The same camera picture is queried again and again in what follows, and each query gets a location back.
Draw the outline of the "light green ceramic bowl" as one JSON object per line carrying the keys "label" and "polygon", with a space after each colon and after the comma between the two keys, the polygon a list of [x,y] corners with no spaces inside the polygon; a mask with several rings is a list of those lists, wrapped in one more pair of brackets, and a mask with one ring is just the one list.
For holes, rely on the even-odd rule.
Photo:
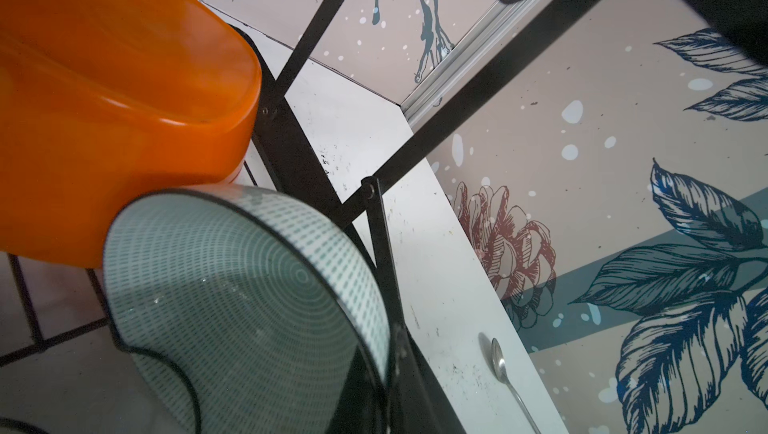
{"label": "light green ceramic bowl", "polygon": [[120,339],[187,431],[385,431],[381,293],[309,205],[234,184],[144,195],[112,222],[103,274]]}

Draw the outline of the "orange plastic bowl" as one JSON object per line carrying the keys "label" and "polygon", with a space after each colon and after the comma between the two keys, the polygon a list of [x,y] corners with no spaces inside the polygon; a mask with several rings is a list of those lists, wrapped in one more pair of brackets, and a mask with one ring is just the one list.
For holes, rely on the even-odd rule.
{"label": "orange plastic bowl", "polygon": [[197,0],[1,0],[2,251],[100,267],[134,198],[238,174],[261,80]]}

